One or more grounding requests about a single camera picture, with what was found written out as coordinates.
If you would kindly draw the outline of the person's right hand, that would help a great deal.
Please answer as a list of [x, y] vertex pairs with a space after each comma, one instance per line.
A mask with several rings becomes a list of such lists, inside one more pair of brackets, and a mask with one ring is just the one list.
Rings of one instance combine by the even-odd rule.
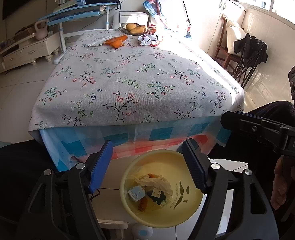
[[[275, 177], [273, 180], [271, 205], [275, 210], [279, 209], [280, 206], [286, 203], [286, 200], [290, 195], [290, 183], [295, 181], [295, 166], [291, 167], [290, 173], [286, 173], [285, 163], [286, 161], [282, 155], [276, 162], [274, 169]], [[292, 213], [295, 214], [295, 203]]]

